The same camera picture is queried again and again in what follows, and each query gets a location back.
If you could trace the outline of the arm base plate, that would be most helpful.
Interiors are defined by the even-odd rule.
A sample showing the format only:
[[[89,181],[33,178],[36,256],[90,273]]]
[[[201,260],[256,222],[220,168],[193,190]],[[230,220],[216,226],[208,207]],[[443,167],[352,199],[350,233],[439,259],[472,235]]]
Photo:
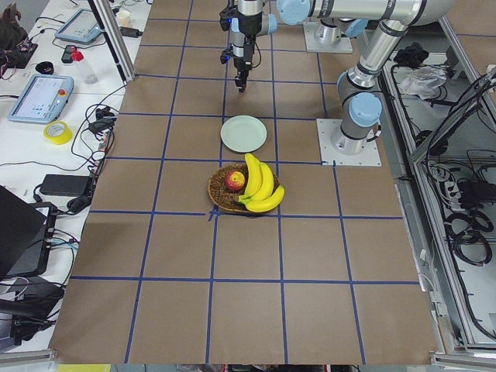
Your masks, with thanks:
[[[342,134],[342,119],[317,119],[321,163],[326,166],[380,167],[381,158],[373,129],[365,139]]]
[[[313,53],[352,53],[353,47],[348,36],[338,27],[326,26],[320,22],[303,24],[307,52]]]

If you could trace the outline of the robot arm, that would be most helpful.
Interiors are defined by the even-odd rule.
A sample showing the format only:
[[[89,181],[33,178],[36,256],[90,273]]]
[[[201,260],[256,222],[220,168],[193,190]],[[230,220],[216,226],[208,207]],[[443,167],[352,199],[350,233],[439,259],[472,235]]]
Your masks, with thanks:
[[[410,26],[430,24],[453,6],[439,1],[278,1],[284,23],[296,25],[308,17],[318,19],[366,19],[379,22],[355,67],[344,72],[337,88],[343,120],[332,132],[331,143],[346,155],[359,154],[369,132],[377,124],[382,104],[371,93],[376,77]]]
[[[239,92],[246,90],[250,71],[262,61],[257,37],[277,30],[275,15],[265,14],[264,5],[264,1],[228,1],[219,13],[222,31],[229,32],[229,44],[221,52],[220,62],[233,61],[237,71],[234,81]]]

